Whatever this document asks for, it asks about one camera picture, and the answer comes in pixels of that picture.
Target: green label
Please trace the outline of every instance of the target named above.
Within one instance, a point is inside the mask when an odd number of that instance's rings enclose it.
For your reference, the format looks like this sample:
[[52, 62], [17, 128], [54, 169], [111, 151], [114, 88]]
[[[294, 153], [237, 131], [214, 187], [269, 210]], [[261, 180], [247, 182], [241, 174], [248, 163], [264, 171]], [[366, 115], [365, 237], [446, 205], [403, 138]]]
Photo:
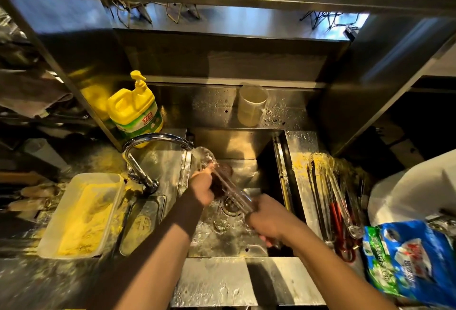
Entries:
[[400, 296], [396, 277], [394, 276], [394, 267], [391, 263], [391, 256], [388, 250], [385, 250], [380, 229], [376, 227], [367, 227], [369, 248], [364, 248], [366, 255], [373, 256], [373, 266], [369, 268], [370, 277], [379, 290], [391, 295]]
[[162, 121], [163, 119], [158, 111], [157, 103], [154, 101], [149, 108], [131, 123], [125, 125], [116, 122], [114, 123], [127, 138], [132, 138], [138, 135], [155, 132]]

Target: sink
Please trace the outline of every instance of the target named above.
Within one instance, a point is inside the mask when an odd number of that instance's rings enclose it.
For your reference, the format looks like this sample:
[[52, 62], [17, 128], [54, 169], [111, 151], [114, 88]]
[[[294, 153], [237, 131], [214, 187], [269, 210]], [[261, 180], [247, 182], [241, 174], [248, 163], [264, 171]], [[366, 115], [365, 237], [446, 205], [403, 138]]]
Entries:
[[[232, 180], [251, 196], [267, 193], [294, 212], [294, 176], [287, 174], [286, 146], [282, 130], [191, 129], [187, 139], [196, 147], [213, 152], [219, 163], [233, 169]], [[184, 153], [182, 182], [197, 169], [195, 160]], [[287, 247], [266, 248], [230, 198], [222, 196], [204, 209], [191, 241], [189, 257], [293, 256]]]

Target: person's left arm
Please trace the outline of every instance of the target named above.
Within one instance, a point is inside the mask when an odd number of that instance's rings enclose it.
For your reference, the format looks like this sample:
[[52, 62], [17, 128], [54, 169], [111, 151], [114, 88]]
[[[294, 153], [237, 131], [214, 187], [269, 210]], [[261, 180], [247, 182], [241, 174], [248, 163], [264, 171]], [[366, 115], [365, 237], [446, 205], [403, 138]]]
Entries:
[[88, 310], [163, 310], [168, 307], [202, 210], [214, 199], [210, 170], [194, 175], [155, 231], [114, 273], [101, 278]]

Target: dish soap jug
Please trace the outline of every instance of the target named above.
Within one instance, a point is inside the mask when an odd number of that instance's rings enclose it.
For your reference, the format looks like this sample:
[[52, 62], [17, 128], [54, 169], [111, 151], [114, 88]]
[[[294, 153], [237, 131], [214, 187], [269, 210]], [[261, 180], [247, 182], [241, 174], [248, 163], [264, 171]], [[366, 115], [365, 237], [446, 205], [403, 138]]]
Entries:
[[[134, 90], [120, 89], [108, 99], [107, 110], [111, 120], [127, 138], [159, 132], [163, 119], [158, 110], [155, 96], [147, 87], [140, 71], [132, 71], [131, 78], [136, 80]], [[143, 148], [147, 143], [137, 145]]]

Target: sink drain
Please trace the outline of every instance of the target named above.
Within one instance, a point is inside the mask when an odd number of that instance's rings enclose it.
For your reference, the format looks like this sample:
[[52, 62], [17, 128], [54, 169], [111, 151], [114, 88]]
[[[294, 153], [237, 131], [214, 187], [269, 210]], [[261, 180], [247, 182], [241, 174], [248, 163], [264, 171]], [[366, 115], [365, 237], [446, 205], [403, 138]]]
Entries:
[[233, 200], [228, 196], [225, 196], [222, 199], [222, 210], [226, 215], [229, 216], [238, 216], [241, 214], [241, 210], [238, 208], [236, 204], [234, 204]]

